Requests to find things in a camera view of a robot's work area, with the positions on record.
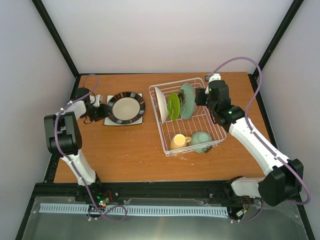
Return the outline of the teal flower plate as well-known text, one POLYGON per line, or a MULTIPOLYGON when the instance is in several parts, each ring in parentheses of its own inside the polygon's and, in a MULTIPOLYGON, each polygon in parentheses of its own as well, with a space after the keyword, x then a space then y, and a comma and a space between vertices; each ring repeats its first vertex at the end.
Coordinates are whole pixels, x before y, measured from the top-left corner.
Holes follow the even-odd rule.
POLYGON ((188 120, 192 117, 195 110, 195 92, 194 88, 189 83, 184 83, 179 89, 178 98, 180 102, 180 116, 183 120, 188 120))

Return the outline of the lime green plate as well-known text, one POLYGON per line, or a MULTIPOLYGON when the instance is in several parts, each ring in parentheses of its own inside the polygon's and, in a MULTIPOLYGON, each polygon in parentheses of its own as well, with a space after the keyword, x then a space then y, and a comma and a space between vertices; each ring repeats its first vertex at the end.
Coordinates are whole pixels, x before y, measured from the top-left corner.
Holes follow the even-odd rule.
POLYGON ((167 100, 168 117, 175 121, 180 115, 180 100, 176 93, 171 93, 167 100))

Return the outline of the white square plate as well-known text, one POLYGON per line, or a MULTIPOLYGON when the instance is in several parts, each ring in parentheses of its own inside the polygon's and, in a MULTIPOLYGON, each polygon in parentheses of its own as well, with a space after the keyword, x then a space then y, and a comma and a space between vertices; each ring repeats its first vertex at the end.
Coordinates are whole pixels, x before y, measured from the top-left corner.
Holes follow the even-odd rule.
MULTIPOLYGON (((114 95, 107 95, 106 96, 106 104, 108 104, 108 102, 111 100, 111 98, 114 97, 114 95)), ((143 116, 141 116, 137 121, 132 122, 132 123, 128 123, 128 124, 119 124, 119 123, 115 123, 113 121, 111 121, 108 117, 106 117, 104 119, 104 125, 105 126, 120 126, 120 127, 124 127, 124 126, 132 126, 132 125, 140 125, 143 124, 143 116)))

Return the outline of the black rimmed plate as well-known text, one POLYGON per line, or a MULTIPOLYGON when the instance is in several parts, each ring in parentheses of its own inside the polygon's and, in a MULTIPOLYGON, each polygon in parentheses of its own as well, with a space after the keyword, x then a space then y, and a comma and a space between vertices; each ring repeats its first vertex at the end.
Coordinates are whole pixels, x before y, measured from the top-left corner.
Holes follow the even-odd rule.
POLYGON ((126 125, 137 121, 146 111, 146 102, 138 93, 125 91, 114 95, 106 104, 112 122, 126 125))

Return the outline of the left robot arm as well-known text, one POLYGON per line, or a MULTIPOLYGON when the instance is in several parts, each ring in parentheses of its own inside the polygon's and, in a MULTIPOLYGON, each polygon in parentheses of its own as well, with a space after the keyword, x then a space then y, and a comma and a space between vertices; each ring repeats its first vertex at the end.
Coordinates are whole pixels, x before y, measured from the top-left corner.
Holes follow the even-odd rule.
POLYGON ((72 99, 60 112, 44 117, 46 146, 70 167, 80 186, 89 186, 86 195, 92 201, 103 198, 104 188, 96 184, 97 173, 90 167, 82 151, 83 141, 77 120, 89 118, 100 121, 109 115, 101 95, 94 95, 85 87, 77 88, 72 99))

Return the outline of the green celadon bowl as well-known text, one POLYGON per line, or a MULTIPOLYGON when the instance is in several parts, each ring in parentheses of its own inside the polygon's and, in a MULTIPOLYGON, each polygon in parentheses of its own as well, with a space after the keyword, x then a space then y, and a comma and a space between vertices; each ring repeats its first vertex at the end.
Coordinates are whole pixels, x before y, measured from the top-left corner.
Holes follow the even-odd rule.
MULTIPOLYGON (((189 145, 197 146, 197 145, 209 143, 211 141, 212 141, 212 137, 208 132, 198 131, 191 136, 191 141, 189 142, 189 145)), ((198 148, 195 148, 194 151, 198 154, 205 154, 205 153, 208 153, 211 149, 212 149, 211 145, 208 145, 208 146, 202 145, 198 148)))

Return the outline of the yellow mug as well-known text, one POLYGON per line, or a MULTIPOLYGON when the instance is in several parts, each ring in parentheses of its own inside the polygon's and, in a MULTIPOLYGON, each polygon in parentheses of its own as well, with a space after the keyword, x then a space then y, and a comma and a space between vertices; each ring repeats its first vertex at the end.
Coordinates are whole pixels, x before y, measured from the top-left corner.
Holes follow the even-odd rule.
POLYGON ((187 146, 187 144, 192 140, 190 136, 184 136, 183 134, 176 134, 169 145, 170 150, 177 150, 187 146))

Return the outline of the floral patterned bowl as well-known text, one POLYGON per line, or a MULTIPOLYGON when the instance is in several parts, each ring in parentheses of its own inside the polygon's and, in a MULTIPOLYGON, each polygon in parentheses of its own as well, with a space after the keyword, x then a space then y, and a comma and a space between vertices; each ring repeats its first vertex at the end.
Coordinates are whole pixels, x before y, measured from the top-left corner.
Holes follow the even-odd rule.
POLYGON ((157 102, 158 102, 160 121, 162 124, 164 124, 166 122, 167 117, 168 117, 167 101, 166 101, 164 93, 158 87, 155 87, 154 90, 155 90, 156 98, 157 98, 157 102))

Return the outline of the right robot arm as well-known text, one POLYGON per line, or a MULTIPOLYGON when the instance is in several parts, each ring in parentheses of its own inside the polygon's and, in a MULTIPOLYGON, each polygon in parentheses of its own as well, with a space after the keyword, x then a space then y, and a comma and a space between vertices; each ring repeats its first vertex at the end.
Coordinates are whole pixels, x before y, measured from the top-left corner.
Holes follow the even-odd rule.
POLYGON ((232 104, 225 81, 213 80, 207 88, 197 88, 195 103, 208 108, 213 122, 246 148, 265 175, 237 178, 231 183, 235 195, 260 198, 274 207, 301 192, 304 171, 301 161, 290 160, 276 149, 256 129, 245 111, 232 104))

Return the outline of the white wire dish rack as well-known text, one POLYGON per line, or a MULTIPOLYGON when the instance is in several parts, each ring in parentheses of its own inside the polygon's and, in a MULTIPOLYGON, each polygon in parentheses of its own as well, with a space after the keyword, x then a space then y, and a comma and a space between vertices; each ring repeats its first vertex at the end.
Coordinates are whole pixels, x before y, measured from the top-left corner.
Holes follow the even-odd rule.
POLYGON ((159 112, 155 87, 159 88, 163 92, 167 104, 170 94, 176 93, 178 95, 181 86, 185 83, 191 84, 194 90, 194 94, 196 88, 205 87, 204 81, 201 78, 196 77, 186 80, 178 80, 173 82, 155 84, 151 85, 148 89, 151 97, 151 103, 161 139, 163 152, 167 157, 194 152, 194 149, 197 149, 202 145, 215 147, 227 138, 226 131, 221 126, 212 122, 210 113, 205 106, 195 105, 192 117, 188 120, 182 119, 180 115, 176 120, 171 120, 168 116, 165 123, 161 123, 161 116, 159 112), (176 150, 170 150, 170 143, 175 135, 182 134, 184 136, 191 137, 194 133, 199 131, 209 133, 212 138, 212 141, 204 143, 202 145, 199 144, 195 146, 190 146, 188 143, 186 147, 176 150))

